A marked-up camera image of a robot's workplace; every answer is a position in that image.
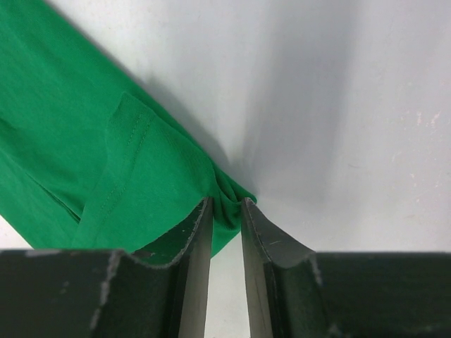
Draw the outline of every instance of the crumpled fabric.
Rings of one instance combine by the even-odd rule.
[[[0,214],[35,248],[135,251],[214,198],[212,251],[255,200],[43,1],[0,1]]]

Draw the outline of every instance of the green fabric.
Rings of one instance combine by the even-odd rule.
[[[0,214],[35,248],[134,251],[212,196],[216,253],[254,199],[37,0],[0,1],[0,173]]]

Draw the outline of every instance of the fabric fold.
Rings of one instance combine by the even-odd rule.
[[[43,1],[0,2],[0,54],[0,214],[31,245],[134,251],[205,196],[213,252],[238,232],[254,197]]]

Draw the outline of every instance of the white surface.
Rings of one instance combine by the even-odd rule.
[[[451,1],[52,2],[304,244],[450,250]],[[248,337],[240,259],[206,337]]]
[[[28,249],[30,245],[0,216],[0,249]]]

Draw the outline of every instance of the green shirt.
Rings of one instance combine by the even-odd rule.
[[[0,1],[0,214],[35,248],[142,248],[214,198],[213,253],[249,196],[43,1]]]

